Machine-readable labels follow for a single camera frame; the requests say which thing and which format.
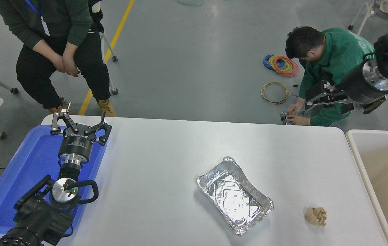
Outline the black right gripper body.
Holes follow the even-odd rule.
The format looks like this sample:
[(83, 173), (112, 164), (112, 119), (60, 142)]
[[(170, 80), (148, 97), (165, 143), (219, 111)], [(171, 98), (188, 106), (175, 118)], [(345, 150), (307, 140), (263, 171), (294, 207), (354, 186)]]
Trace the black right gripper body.
[(387, 78), (375, 61), (363, 61), (344, 76), (340, 88), (354, 102), (369, 104), (386, 94)]

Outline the person's left hand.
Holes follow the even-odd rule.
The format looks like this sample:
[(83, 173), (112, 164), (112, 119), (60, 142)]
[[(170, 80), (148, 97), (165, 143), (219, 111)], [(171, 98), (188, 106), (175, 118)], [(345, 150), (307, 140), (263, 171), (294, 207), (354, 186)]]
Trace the person's left hand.
[(78, 77), (80, 71), (78, 70), (78, 67), (75, 64), (73, 55), (63, 55), (63, 64), (65, 73), (73, 77)]
[(300, 115), (287, 115), (285, 124), (297, 126), (311, 126), (310, 118)]

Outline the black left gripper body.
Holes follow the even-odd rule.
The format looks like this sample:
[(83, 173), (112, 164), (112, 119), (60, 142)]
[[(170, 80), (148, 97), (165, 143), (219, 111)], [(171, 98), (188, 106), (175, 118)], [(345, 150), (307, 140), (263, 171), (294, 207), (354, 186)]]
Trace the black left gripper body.
[(58, 158), (62, 161), (72, 158), (81, 162), (88, 162), (95, 141), (96, 135), (94, 133), (90, 135), (64, 134), (58, 151)]

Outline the person's right hand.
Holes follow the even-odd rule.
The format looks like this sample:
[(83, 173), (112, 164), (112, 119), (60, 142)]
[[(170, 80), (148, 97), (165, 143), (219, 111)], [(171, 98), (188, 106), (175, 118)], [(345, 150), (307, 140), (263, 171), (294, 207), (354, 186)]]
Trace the person's right hand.
[(51, 62), (58, 72), (66, 73), (63, 57), (61, 55), (55, 54), (51, 59)]
[(298, 112), (300, 112), (302, 110), (302, 107), (304, 106), (304, 104), (305, 103), (292, 104), (287, 108), (286, 113), (288, 115), (296, 115)]

